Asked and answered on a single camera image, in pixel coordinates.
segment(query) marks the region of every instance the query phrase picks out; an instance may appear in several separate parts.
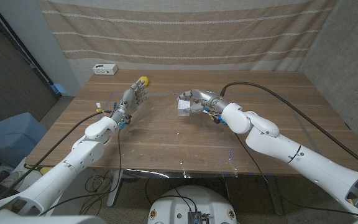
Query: white box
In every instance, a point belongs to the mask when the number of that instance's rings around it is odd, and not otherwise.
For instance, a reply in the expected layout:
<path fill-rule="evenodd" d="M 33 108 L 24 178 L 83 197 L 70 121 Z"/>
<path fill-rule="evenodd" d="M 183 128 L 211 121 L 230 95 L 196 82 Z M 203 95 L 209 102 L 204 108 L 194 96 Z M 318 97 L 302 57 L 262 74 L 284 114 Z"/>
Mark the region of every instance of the white box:
<path fill-rule="evenodd" d="M 118 68 L 116 64 L 96 64 L 93 72 L 97 75 L 114 75 Z"/>

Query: door frame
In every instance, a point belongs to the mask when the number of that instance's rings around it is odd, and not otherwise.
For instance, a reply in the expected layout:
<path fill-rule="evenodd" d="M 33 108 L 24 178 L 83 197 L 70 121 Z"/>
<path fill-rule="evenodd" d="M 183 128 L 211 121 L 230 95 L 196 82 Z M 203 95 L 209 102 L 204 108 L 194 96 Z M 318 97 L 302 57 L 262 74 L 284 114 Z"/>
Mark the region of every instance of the door frame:
<path fill-rule="evenodd" d="M 54 87 L 53 81 L 48 77 L 42 67 L 38 64 L 36 59 L 29 52 L 27 47 L 23 44 L 20 38 L 16 35 L 12 27 L 5 20 L 3 15 L 0 13 L 0 31 L 5 35 L 12 46 L 19 52 L 20 56 L 26 61 L 35 75 L 41 80 L 47 90 L 58 100 L 62 94 Z"/>

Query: door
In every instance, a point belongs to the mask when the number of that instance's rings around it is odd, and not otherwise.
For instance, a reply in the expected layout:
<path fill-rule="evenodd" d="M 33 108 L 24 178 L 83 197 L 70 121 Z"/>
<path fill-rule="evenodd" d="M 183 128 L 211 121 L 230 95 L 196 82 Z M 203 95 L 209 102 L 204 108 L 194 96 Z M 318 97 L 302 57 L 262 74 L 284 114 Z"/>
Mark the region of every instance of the door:
<path fill-rule="evenodd" d="M 0 121 L 25 112 L 31 113 L 39 121 L 56 101 L 55 96 L 1 33 Z"/>

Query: gray wall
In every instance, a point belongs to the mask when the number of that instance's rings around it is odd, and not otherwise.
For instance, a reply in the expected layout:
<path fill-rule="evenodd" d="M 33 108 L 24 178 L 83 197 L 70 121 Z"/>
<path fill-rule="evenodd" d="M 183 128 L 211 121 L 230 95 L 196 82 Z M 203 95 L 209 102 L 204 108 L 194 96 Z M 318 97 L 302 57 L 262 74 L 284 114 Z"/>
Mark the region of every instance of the gray wall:
<path fill-rule="evenodd" d="M 358 136 L 358 1 L 338 0 L 300 71 Z"/>
<path fill-rule="evenodd" d="M 35 0 L 0 0 L 0 13 L 63 95 L 81 89 Z"/>

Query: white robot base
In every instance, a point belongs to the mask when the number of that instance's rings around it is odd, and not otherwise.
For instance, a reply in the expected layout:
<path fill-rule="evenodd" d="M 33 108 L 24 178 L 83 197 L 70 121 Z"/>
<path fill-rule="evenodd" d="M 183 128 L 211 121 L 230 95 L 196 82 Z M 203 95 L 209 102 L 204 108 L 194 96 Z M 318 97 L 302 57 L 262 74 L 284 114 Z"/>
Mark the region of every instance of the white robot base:
<path fill-rule="evenodd" d="M 164 197 L 178 196 L 176 190 L 172 189 L 163 194 L 163 198 L 159 198 L 153 203 L 149 212 L 148 224 L 237 224 L 233 206 L 215 191 L 196 185 L 177 187 L 177 190 L 182 197 L 190 198 L 195 203 L 194 205 L 191 200 L 184 199 L 191 207 L 192 212 L 189 213 L 189 206 L 182 198 Z"/>

